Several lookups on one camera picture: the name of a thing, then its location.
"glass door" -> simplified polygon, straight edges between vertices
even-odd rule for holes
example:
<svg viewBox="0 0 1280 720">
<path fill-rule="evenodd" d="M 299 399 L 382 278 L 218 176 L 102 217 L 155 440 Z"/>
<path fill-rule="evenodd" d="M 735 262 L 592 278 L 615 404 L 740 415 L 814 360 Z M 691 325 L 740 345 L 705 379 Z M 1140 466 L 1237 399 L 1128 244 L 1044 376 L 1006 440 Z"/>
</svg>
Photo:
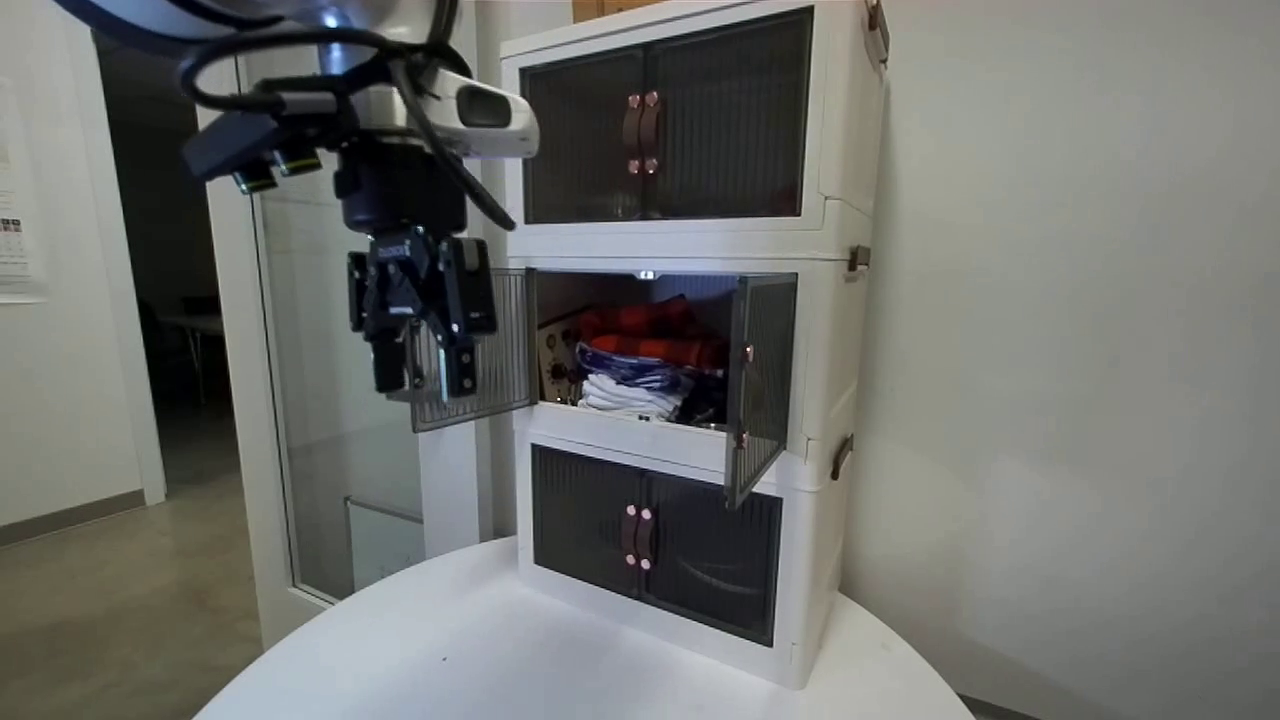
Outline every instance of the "glass door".
<svg viewBox="0 0 1280 720">
<path fill-rule="evenodd" d="M 545 144 L 524 169 L 524 219 L 641 219 L 643 51 L 605 51 L 524 71 Z"/>
<path fill-rule="evenodd" d="M 259 230 L 294 581 L 339 601 L 424 556 L 415 435 L 348 329 L 348 253 L 369 241 L 294 184 L 259 195 Z"/>
<path fill-rule="evenodd" d="M 662 608 L 774 642 L 781 499 L 748 494 L 726 507 L 714 482 L 649 481 L 655 511 L 655 562 L 643 596 Z"/>
<path fill-rule="evenodd" d="M 814 10 L 649 43 L 649 217 L 800 217 Z"/>
</svg>

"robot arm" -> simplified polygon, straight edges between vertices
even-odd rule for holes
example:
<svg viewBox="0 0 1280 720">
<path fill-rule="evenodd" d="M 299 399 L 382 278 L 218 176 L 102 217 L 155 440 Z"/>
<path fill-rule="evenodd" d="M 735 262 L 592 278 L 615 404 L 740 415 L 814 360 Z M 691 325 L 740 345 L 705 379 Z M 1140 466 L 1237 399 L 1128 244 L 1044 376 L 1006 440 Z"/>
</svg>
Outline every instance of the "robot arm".
<svg viewBox="0 0 1280 720">
<path fill-rule="evenodd" d="M 473 80 L 447 43 L 455 0 L 58 0 L 98 32 L 180 54 L 180 86 L 219 117 L 187 139 L 191 180 L 231 176 L 268 192 L 278 176 L 339 154 L 345 224 L 371 237 L 352 255 L 352 331 L 371 345 L 386 397 L 430 389 L 421 331 L 436 346 L 436 397 L 478 391 L 478 335 L 496 331 L 489 255 L 469 228 L 473 200 L 501 228 L 512 217 L 465 154 L 535 154 L 534 107 Z M 199 71 L 263 49 L 313 49 L 318 76 L 271 76 L 237 96 Z"/>
</svg>

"white wall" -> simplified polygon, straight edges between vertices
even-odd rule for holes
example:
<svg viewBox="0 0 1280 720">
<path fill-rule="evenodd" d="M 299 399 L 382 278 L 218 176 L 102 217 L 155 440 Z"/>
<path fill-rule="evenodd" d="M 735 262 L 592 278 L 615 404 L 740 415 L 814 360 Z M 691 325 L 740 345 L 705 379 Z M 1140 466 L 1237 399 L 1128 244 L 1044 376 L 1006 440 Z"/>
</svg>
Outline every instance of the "white wall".
<svg viewBox="0 0 1280 720">
<path fill-rule="evenodd" d="M 896 0 L 847 585 L 1035 717 L 1280 708 L 1280 3 Z"/>
<path fill-rule="evenodd" d="M 14 0 L 0 76 L 32 152 L 39 304 L 0 309 L 0 529 L 148 486 L 159 449 L 142 355 L 130 244 L 89 32 L 58 3 Z"/>
</svg>

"door frame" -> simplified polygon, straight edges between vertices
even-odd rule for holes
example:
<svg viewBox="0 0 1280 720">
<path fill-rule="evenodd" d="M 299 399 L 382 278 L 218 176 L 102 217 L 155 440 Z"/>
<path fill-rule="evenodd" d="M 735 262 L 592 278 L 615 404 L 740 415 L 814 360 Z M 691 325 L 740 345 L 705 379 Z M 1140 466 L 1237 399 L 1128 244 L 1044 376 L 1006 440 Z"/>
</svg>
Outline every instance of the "door frame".
<svg viewBox="0 0 1280 720">
<path fill-rule="evenodd" d="M 237 90 L 239 65 L 211 69 L 206 86 Z M 297 587 L 294 576 L 294 507 L 283 494 L 289 453 L 279 445 L 279 389 L 271 360 L 259 207 L 244 200 L 231 180 L 218 180 L 210 184 L 210 224 L 225 304 L 259 639 L 278 642 L 303 621 L 322 614 L 332 601 Z"/>
</svg>

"dark glass drawer front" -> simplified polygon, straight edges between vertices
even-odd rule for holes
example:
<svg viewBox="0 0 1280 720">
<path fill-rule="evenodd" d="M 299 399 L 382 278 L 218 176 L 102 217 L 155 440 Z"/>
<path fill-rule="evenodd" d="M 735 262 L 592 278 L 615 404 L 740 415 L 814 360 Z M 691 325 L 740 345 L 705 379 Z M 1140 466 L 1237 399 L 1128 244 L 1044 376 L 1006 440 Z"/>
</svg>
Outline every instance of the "dark glass drawer front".
<svg viewBox="0 0 1280 720">
<path fill-rule="evenodd" d="M 534 449 L 534 505 L 541 567 L 774 642 L 778 494 L 726 507 L 714 482 Z"/>
<path fill-rule="evenodd" d="M 814 7 L 524 69 L 527 224 L 800 217 Z"/>
<path fill-rule="evenodd" d="M 800 217 L 814 10 L 649 49 L 652 219 Z"/>
<path fill-rule="evenodd" d="M 535 562 L 635 596 L 624 507 L 643 505 L 643 471 L 554 449 L 534 453 Z"/>
<path fill-rule="evenodd" d="M 652 476 L 655 567 L 643 596 L 734 635 L 774 642 L 781 499 L 748 494 L 726 507 L 726 490 L 675 476 Z"/>
<path fill-rule="evenodd" d="M 524 219 L 641 219 L 635 107 L 641 51 L 609 51 L 524 71 L 524 96 L 541 117 L 541 154 L 524 163 Z"/>
</svg>

